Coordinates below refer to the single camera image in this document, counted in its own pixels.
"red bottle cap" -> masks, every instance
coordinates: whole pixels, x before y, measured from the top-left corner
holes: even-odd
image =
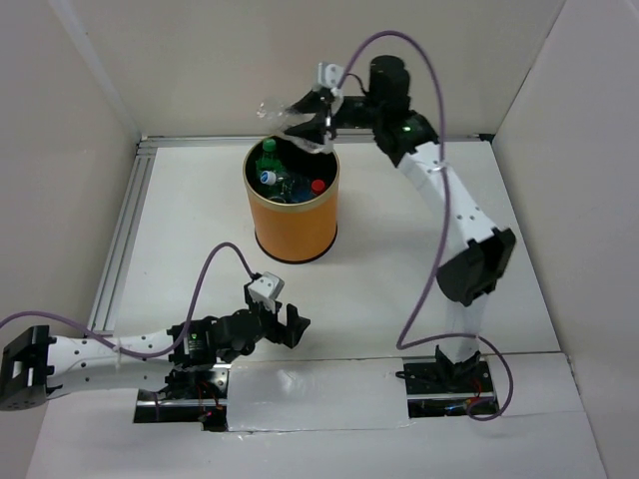
[[[311,191],[314,195],[321,195],[323,191],[326,189],[326,183],[322,180],[313,180],[311,183]]]

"robotic arm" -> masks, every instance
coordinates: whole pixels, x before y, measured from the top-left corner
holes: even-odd
[[[368,91],[362,89],[362,96],[342,94],[336,87],[342,75],[342,67],[320,63],[312,90],[289,108],[290,114],[313,114],[313,118],[282,129],[280,135],[311,153],[328,153],[339,130],[372,130],[377,146],[436,215],[444,211],[440,170],[446,168],[450,187],[448,260],[438,269],[437,283],[451,301],[448,332],[461,328],[459,332],[478,333],[485,295],[496,288],[515,246],[512,230],[500,230],[474,201],[454,168],[439,163],[436,131],[410,109],[410,76],[401,59],[374,58]],[[464,342],[459,350],[446,355],[460,362],[478,358],[476,341]]]
[[[245,285],[246,309],[229,316],[191,321],[184,343],[171,354],[139,359],[109,349],[94,339],[49,335],[49,326],[34,326],[3,352],[0,370],[0,410],[29,409],[66,394],[92,389],[142,388],[180,398],[206,383],[216,397],[225,397],[216,367],[228,368],[240,355],[251,354],[266,338],[294,348],[311,323],[287,305],[287,323],[279,323],[277,301],[284,282],[274,274],[256,274]],[[120,337],[119,347],[161,351],[171,346],[183,325],[150,334]]]

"orange cylindrical container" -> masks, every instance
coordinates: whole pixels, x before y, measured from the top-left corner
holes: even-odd
[[[325,183],[324,192],[310,201],[282,204],[258,193],[260,181],[256,161],[262,142],[251,148],[244,162],[244,180],[262,250],[282,262],[313,261],[326,253],[337,236],[337,188],[339,159],[336,154],[313,155],[276,138],[277,151],[285,167],[309,179]]]

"white panel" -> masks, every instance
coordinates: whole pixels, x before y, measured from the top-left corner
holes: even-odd
[[[401,359],[259,362],[235,366],[232,431],[392,429],[408,425]]]
[[[87,31],[71,5],[71,1],[49,0],[49,5],[53,8],[60,22],[62,22],[62,26],[69,34],[69,38],[76,46],[78,53],[82,55],[82,59],[106,95],[107,101],[113,108],[114,113],[118,116],[118,119],[125,128],[129,130],[132,140],[138,142],[140,140],[140,129],[122,102],[122,98],[120,98],[120,94],[113,86],[109,75],[104,70],[104,66],[100,58],[98,58],[98,54],[94,50],[93,45],[88,40]]]
[[[508,376],[501,361],[488,356],[488,365],[497,400],[503,404],[508,394]],[[504,412],[518,416],[547,412],[583,411],[566,356],[552,354],[515,354],[507,356],[514,378],[512,402]]]
[[[261,341],[248,360],[398,356],[395,342],[426,281],[440,221],[375,145],[338,145],[335,244],[309,264],[275,262],[255,241],[242,178],[249,144],[158,151],[116,332],[133,335],[179,324],[207,254],[230,240],[241,247],[254,270],[281,277],[287,285],[280,300],[295,304],[312,321],[296,349]],[[512,227],[519,241],[504,278],[488,299],[483,333],[504,351],[558,350],[490,146],[458,142],[448,151],[482,209],[499,226]],[[235,255],[220,253],[196,316],[231,314],[243,307],[242,285],[247,281]],[[434,288],[407,340],[444,332],[451,314],[448,303]],[[428,344],[402,354],[432,354],[433,349]]]
[[[123,349],[157,353],[168,349],[174,341],[166,330],[143,337],[119,337],[117,344]],[[49,400],[93,389],[140,387],[159,391],[166,386],[166,377],[174,367],[168,354],[141,361],[95,339],[65,336],[55,336],[55,339],[47,356],[47,365],[54,367],[54,373],[47,377],[47,387],[60,389],[49,394]]]
[[[494,133],[563,0],[72,0],[99,58],[149,135],[255,134],[269,95],[290,101],[310,87],[319,61],[345,65],[368,35],[414,35],[439,72],[449,132]],[[415,107],[435,117],[431,82],[397,40],[413,72]],[[357,93],[355,83],[349,93]]]
[[[0,2],[0,65],[0,318],[86,322],[135,145],[46,2]],[[0,413],[3,478],[25,476],[44,411]]]
[[[28,479],[606,477],[584,412],[490,423],[442,417],[385,430],[217,434],[197,424],[132,424],[135,398],[136,391],[120,390],[52,402]]]
[[[638,45],[630,1],[569,0],[495,140],[611,479],[637,476]]]

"green bottle cap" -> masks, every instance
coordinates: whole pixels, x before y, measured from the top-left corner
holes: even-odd
[[[278,144],[273,138],[266,138],[262,142],[262,148],[264,149],[265,152],[269,152],[269,153],[274,152],[277,147],[278,147]]]

